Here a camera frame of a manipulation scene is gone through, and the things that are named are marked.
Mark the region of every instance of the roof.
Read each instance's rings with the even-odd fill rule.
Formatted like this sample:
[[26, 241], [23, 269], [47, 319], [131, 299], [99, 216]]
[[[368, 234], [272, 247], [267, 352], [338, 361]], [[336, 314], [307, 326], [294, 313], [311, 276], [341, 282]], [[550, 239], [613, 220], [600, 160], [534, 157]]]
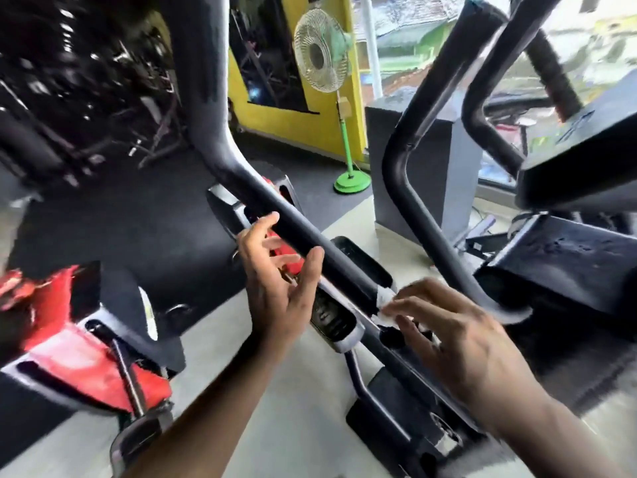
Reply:
[[[352, 3], [354, 34], [357, 40], [365, 40], [361, 0], [352, 0]], [[453, 20], [464, 0], [371, 0], [371, 3], [376, 36], [382, 37], [400, 27]]]
[[378, 37], [378, 48], [417, 45], [425, 35], [434, 31], [443, 23], [445, 23], [445, 21], [440, 20], [439, 22], [418, 23], [418, 25], [400, 27], [386, 35]]

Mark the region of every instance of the standing fan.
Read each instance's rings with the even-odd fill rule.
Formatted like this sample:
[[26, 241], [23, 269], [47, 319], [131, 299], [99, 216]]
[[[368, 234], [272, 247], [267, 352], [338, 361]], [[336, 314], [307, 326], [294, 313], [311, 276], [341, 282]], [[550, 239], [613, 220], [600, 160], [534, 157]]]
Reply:
[[347, 159], [347, 172], [334, 183], [334, 188], [339, 193], [361, 192], [371, 183], [368, 174], [354, 169], [345, 126], [348, 104], [338, 93], [350, 72], [348, 52], [351, 48], [351, 37], [334, 18], [320, 8], [307, 11], [296, 25], [294, 56], [301, 74], [316, 90], [336, 92], [336, 110]]

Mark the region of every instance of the tile floor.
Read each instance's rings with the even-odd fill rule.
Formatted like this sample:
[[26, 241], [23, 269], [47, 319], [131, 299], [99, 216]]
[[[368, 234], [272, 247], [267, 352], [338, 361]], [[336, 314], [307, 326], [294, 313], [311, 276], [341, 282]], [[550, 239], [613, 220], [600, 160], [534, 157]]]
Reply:
[[[480, 211], [501, 210], [495, 231], [507, 227], [509, 209], [477, 200]], [[477, 211], [471, 224], [479, 219]], [[395, 234], [376, 229], [371, 198], [325, 230], [330, 238], [345, 235], [404, 285], [435, 270], [422, 249]], [[175, 412], [187, 405], [220, 372], [250, 331], [245, 292], [221, 305], [183, 336], [188, 366], [173, 380]], [[366, 380], [380, 363], [358, 349]], [[307, 478], [385, 478], [388, 474], [347, 426], [345, 415], [355, 400], [344, 359], [332, 352], [311, 329], [301, 337], [244, 433], [225, 476]], [[637, 474], [637, 399], [616, 393], [586, 417], [589, 426], [632, 474]], [[106, 478], [108, 448], [116, 434], [115, 419], [78, 413], [0, 470], [0, 478]], [[515, 461], [487, 468], [475, 478], [531, 476]]]

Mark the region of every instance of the person's right hand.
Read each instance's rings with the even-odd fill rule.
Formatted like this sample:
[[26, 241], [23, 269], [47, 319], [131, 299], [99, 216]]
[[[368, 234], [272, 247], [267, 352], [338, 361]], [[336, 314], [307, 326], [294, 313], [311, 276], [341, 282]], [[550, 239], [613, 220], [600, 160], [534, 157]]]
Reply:
[[[395, 317], [406, 343], [491, 434], [505, 437], [550, 403], [502, 325], [440, 281], [408, 285], [382, 312]], [[440, 346], [406, 316], [432, 330]]]

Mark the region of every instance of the yellow wall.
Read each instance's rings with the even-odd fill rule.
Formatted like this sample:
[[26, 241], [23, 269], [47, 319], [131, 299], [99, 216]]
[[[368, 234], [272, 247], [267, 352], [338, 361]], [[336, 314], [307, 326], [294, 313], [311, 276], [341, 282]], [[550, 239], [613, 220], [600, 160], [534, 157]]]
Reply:
[[[299, 18], [308, 9], [307, 0], [282, 0], [291, 33]], [[333, 16], [347, 32], [352, 31], [350, 0], [325, 0], [321, 7]], [[361, 79], [355, 50], [350, 53], [352, 75], [341, 88], [341, 96], [352, 104], [352, 116], [346, 120], [350, 149], [354, 159], [363, 160], [366, 146], [363, 108], [361, 102]], [[323, 151], [345, 156], [343, 140], [336, 111], [336, 94], [323, 94], [303, 80], [303, 90], [308, 108], [318, 114], [276, 109], [248, 103], [248, 92], [243, 83], [235, 57], [229, 57], [228, 93], [235, 106], [239, 122], [247, 127], [313, 146]]]

